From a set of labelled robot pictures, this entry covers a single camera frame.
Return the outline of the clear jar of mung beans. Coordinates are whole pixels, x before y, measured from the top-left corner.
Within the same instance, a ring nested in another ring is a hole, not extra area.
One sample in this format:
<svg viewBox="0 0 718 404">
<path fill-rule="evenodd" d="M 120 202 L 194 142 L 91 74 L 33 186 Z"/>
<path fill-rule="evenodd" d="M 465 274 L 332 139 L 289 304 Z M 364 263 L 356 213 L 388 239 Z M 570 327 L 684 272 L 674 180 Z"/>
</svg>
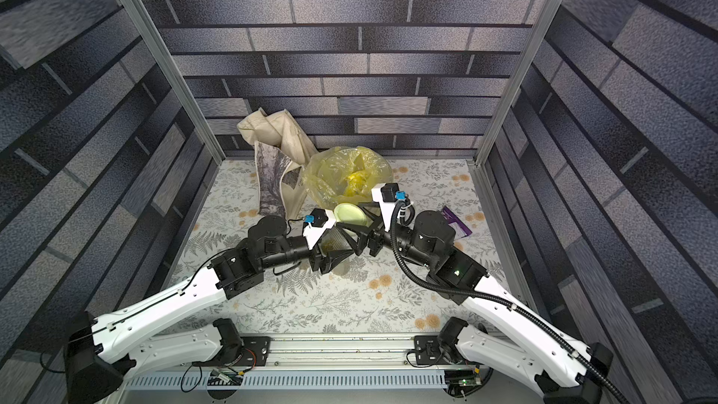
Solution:
<svg viewBox="0 0 718 404">
<path fill-rule="evenodd" d="M 336 259 L 342 255 L 353 254 L 351 244 L 344 237 L 342 230 L 336 226 L 323 233 L 318 248 L 321 255 L 326 258 Z"/>
</svg>

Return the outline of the beige printed tote bag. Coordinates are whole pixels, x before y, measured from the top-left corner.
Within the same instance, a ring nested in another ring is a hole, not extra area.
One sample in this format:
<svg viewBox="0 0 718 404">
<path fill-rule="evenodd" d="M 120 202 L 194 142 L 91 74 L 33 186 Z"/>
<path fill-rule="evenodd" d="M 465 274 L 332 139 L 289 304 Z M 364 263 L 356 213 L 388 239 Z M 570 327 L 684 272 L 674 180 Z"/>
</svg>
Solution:
<svg viewBox="0 0 718 404">
<path fill-rule="evenodd" d="M 254 148 L 260 213 L 297 218 L 307 197 L 300 174 L 318 153 L 310 138 L 288 110 L 268 114 L 260 108 L 237 130 Z"/>
</svg>

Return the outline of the aluminium frame post left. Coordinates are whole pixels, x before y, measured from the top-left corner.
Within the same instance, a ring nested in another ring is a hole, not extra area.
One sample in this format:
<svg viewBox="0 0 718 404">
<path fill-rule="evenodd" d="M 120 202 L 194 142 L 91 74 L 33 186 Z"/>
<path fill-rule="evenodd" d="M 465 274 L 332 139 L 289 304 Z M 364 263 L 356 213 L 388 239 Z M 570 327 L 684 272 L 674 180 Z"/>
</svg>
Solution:
<svg viewBox="0 0 718 404">
<path fill-rule="evenodd" d="M 200 110 L 183 76 L 181 76 L 179 67 L 172 59 L 166 43 L 164 43 L 142 0 L 120 0 L 120 2 L 138 30 L 140 37 L 143 38 L 155 62 L 168 80 L 172 90 L 177 95 L 182 108 L 196 127 L 198 136 L 205 143 L 215 162 L 218 165 L 222 164 L 225 159 L 224 151 L 213 132 L 211 132 L 207 119 Z"/>
</svg>

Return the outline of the aluminium frame post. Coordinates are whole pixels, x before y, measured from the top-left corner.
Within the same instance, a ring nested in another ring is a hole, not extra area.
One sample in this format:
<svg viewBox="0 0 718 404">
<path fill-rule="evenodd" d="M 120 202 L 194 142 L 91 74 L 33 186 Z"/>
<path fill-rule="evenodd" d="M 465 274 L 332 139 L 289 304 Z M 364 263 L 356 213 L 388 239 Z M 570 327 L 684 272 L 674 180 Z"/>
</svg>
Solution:
<svg viewBox="0 0 718 404">
<path fill-rule="evenodd" d="M 196 127 L 198 136 L 205 143 L 215 162 L 218 165 L 222 164 L 225 159 L 224 151 L 213 132 L 211 132 L 207 119 L 200 110 L 183 76 L 181 76 L 179 67 L 172 59 L 166 43 L 164 43 L 142 0 L 120 0 L 120 2 L 138 30 L 140 37 L 143 38 L 155 62 L 168 80 L 172 90 L 177 95 L 182 108 Z"/>
<path fill-rule="evenodd" d="M 538 14 L 538 18 L 534 23 L 527 46 L 522 51 L 518 64 L 514 69 L 514 73 L 510 76 L 509 81 L 499 99 L 497 109 L 490 121 L 490 125 L 482 136 L 482 141 L 479 144 L 477 153 L 474 157 L 475 166 L 483 166 L 491 152 L 491 149 L 497 141 L 499 130 L 502 128 L 503 123 L 506 120 L 508 112 L 515 100 L 520 95 L 520 86 L 522 85 L 525 76 L 531 67 L 539 49 L 540 45 L 544 41 L 555 15 L 557 14 L 558 8 L 563 0 L 545 0 L 544 4 Z"/>
</svg>

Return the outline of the green circuit board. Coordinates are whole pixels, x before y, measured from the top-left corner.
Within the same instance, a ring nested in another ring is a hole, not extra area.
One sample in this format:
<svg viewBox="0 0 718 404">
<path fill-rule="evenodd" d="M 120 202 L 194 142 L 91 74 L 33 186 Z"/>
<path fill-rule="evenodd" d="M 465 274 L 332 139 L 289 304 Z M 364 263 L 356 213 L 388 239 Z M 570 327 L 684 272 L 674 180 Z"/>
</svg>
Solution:
<svg viewBox="0 0 718 404">
<path fill-rule="evenodd" d="M 227 373 L 220 370 L 213 370 L 209 374 L 207 381 L 208 387 L 217 386 L 241 386 L 243 383 L 243 376 L 235 373 Z"/>
<path fill-rule="evenodd" d="M 473 370 L 447 370 L 444 380 L 446 393 L 451 396 L 462 397 L 482 388 L 482 379 Z"/>
</svg>

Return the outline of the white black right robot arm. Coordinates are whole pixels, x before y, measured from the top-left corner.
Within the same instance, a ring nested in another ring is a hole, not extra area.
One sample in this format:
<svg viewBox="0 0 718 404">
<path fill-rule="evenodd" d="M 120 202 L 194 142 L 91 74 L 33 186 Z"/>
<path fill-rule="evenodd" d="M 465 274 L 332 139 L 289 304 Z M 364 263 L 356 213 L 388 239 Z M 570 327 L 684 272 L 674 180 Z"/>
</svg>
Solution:
<svg viewBox="0 0 718 404">
<path fill-rule="evenodd" d="M 505 289 L 488 270 L 454 245 L 455 231 L 438 211 L 415 214 L 411 207 L 375 214 L 353 207 L 349 219 L 332 218 L 355 250 L 393 251 L 398 267 L 415 284 L 477 314 L 502 332 L 498 339 L 466 320 L 450 318 L 439 334 L 454 363 L 481 364 L 528 387 L 546 403 L 598 403 L 604 393 L 626 402 L 609 380 L 613 353 L 586 344 L 544 320 Z"/>
</svg>

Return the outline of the small clear bean jar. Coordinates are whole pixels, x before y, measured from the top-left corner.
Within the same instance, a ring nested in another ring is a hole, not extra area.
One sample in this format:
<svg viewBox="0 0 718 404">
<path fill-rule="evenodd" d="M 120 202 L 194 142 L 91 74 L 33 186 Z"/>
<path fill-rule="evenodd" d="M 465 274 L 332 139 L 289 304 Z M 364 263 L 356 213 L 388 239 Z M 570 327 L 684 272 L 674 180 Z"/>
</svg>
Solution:
<svg viewBox="0 0 718 404">
<path fill-rule="evenodd" d="M 332 269 L 332 273 L 334 275 L 340 276 L 340 277 L 345 276 L 351 269 L 351 263 L 352 262 L 350 259 L 343 260 L 341 263 L 336 265 L 336 267 L 334 267 L 334 269 Z"/>
</svg>

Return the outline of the purple packet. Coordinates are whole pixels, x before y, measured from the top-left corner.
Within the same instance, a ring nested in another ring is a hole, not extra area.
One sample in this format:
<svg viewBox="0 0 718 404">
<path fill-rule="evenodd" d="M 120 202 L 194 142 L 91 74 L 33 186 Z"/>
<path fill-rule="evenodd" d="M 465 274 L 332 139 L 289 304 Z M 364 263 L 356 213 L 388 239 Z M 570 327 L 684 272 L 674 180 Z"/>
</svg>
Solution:
<svg viewBox="0 0 718 404">
<path fill-rule="evenodd" d="M 456 241 L 465 239 L 472 235 L 471 229 L 449 207 L 443 206 L 441 214 L 447 224 L 454 230 Z"/>
</svg>

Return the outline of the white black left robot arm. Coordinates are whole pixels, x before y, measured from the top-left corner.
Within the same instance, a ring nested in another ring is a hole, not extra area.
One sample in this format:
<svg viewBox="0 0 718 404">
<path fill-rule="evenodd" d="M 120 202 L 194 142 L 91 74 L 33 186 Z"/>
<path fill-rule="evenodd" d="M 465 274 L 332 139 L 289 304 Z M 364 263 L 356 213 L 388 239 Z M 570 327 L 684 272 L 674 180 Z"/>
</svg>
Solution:
<svg viewBox="0 0 718 404">
<path fill-rule="evenodd" d="M 147 371 L 186 363 L 234 364 L 245 350 L 228 319 L 175 336 L 162 332 L 261 284 L 275 267 L 307 261 L 312 270 L 327 274 L 365 246 L 361 231 L 337 222 L 332 211 L 315 209 L 299 236 L 291 235 L 282 217 L 270 215 L 189 279 L 121 310 L 99 316 L 82 312 L 70 324 L 63 353 L 68 402 L 97 403 Z"/>
</svg>

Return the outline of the aluminium frame post right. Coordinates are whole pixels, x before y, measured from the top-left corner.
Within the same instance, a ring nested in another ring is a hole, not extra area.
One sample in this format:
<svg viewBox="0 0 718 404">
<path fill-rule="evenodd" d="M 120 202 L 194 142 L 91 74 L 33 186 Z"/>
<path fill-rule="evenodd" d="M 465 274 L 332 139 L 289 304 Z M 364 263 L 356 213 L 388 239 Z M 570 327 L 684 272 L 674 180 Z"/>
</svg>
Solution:
<svg viewBox="0 0 718 404">
<path fill-rule="evenodd" d="M 497 141 L 499 130 L 502 128 L 503 123 L 506 120 L 508 112 L 515 100 L 520 95 L 520 86 L 522 85 L 525 76 L 531 67 L 539 49 L 540 45 L 544 41 L 555 15 L 557 14 L 558 8 L 563 0 L 545 0 L 544 4 L 538 14 L 538 18 L 534 23 L 527 46 L 522 51 L 518 64 L 514 69 L 514 73 L 510 76 L 509 81 L 499 99 L 497 109 L 490 121 L 490 125 L 482 136 L 482 141 L 479 144 L 477 153 L 474 157 L 475 166 L 483 166 L 491 152 L 491 149 Z"/>
</svg>

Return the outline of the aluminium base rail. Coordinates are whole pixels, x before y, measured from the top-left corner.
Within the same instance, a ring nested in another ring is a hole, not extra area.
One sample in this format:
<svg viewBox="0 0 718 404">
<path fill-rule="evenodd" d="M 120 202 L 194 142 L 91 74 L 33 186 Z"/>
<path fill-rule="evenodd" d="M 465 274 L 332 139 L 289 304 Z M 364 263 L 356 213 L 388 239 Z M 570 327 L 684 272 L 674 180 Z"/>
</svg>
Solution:
<svg viewBox="0 0 718 404">
<path fill-rule="evenodd" d="M 446 390 L 444 372 L 473 370 L 484 386 L 490 368 L 452 361 L 435 334 L 315 334 L 248 337 L 231 367 L 177 367 L 133 379 L 127 391 L 194 391 L 211 396 L 250 390 Z M 208 387 L 213 370 L 243 376 L 241 386 Z"/>
</svg>

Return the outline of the green circuit board left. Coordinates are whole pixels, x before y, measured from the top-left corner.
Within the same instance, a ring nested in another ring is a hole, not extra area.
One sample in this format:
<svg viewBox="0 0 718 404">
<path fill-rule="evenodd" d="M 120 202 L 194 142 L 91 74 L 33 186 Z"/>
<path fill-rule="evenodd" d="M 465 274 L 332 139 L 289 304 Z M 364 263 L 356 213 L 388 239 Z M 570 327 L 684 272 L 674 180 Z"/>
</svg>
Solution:
<svg viewBox="0 0 718 404">
<path fill-rule="evenodd" d="M 241 386 L 243 383 L 243 376 L 235 373 L 227 373 L 220 370 L 213 370 L 209 374 L 207 381 L 208 387 L 217 386 Z"/>
</svg>

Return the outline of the green circuit board right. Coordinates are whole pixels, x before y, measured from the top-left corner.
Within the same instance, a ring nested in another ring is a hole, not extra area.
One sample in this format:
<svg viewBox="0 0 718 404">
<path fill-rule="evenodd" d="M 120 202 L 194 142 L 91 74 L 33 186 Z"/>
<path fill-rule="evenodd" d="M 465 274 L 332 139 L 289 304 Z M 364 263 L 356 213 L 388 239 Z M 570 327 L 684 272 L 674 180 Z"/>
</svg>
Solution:
<svg viewBox="0 0 718 404">
<path fill-rule="evenodd" d="M 446 393 L 451 396 L 462 397 L 482 388 L 482 379 L 473 370 L 447 370 L 444 380 Z"/>
</svg>

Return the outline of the yellow plastic trash bag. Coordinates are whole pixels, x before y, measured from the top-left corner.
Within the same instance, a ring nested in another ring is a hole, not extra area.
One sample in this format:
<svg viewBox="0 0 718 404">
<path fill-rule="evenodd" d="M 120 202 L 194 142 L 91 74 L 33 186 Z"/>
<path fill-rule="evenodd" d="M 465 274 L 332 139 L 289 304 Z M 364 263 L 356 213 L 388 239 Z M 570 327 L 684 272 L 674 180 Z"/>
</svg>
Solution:
<svg viewBox="0 0 718 404">
<path fill-rule="evenodd" d="M 392 183 L 394 172 L 379 153 L 366 147 L 333 147 L 314 155 L 301 171 L 308 195 L 323 209 L 370 202 L 371 190 Z"/>
</svg>

